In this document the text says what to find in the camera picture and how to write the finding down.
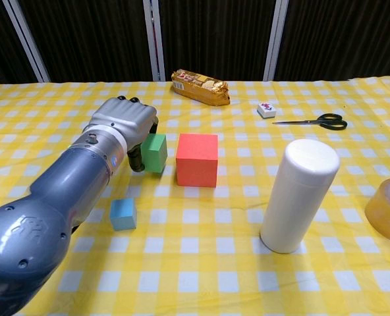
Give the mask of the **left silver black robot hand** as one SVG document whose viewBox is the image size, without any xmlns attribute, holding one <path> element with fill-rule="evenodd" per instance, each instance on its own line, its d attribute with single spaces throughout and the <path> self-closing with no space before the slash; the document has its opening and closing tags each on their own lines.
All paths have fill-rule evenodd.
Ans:
<svg viewBox="0 0 390 316">
<path fill-rule="evenodd" d="M 140 146 L 149 134 L 157 132 L 158 123 L 155 107 L 141 103 L 137 97 L 126 99 L 119 96 L 104 102 L 92 115 L 86 129 L 108 126 L 120 133 L 126 143 L 124 152 L 128 155 L 131 169 L 141 172 L 145 166 Z"/>
</svg>

